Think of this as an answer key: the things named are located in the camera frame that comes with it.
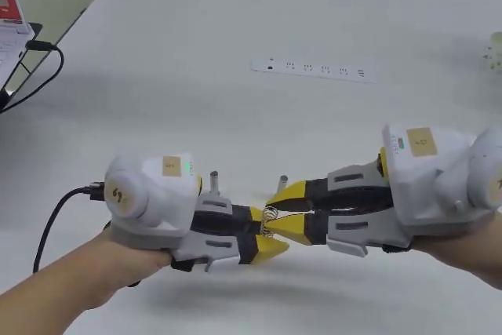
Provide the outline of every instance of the forearm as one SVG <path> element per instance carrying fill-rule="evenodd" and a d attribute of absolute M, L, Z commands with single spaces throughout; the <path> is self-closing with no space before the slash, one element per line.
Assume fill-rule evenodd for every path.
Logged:
<path fill-rule="evenodd" d="M 93 268 L 76 259 L 69 254 L 1 295 L 0 333 L 64 333 L 89 307 L 96 290 L 92 272 L 86 272 Z"/>
<path fill-rule="evenodd" d="M 502 215 L 485 228 L 455 239 L 417 239 L 414 249 L 428 253 L 455 268 L 469 271 L 484 282 L 502 289 Z"/>

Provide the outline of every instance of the metal pin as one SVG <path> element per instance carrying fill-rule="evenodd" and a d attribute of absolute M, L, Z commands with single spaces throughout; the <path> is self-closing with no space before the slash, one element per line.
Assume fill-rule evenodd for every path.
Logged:
<path fill-rule="evenodd" d="M 279 192 L 284 190 L 287 184 L 288 184 L 288 176 L 281 175 L 281 177 L 279 178 L 279 183 L 277 185 L 277 191 L 275 193 L 278 194 Z"/>
<path fill-rule="evenodd" d="M 211 174 L 209 175 L 209 186 L 209 192 L 211 192 L 211 194 L 220 194 L 220 191 L 218 190 L 218 172 L 216 170 L 211 172 Z"/>

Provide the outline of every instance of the red screen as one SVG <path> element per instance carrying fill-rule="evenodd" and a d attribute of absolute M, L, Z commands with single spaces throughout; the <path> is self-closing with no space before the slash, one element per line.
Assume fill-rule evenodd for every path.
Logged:
<path fill-rule="evenodd" d="M 22 20 L 16 0 L 0 0 L 0 19 Z"/>

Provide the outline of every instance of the human hand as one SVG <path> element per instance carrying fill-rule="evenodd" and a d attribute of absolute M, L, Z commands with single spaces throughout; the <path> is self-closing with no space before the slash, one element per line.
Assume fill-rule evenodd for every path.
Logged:
<path fill-rule="evenodd" d="M 87 308 L 98 308 L 108 302 L 121 288 L 150 277 L 170 265 L 167 252 L 130 249 L 110 240 L 104 230 L 94 239 L 62 258 L 69 268 L 86 270 L 85 279 L 91 279 Z"/>

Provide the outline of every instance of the laptop screen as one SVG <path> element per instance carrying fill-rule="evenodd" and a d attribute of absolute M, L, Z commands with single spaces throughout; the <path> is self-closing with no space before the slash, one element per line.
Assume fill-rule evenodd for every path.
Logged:
<path fill-rule="evenodd" d="M 17 7 L 16 0 L 0 0 L 0 19 L 10 20 L 15 24 L 23 23 L 23 17 Z"/>

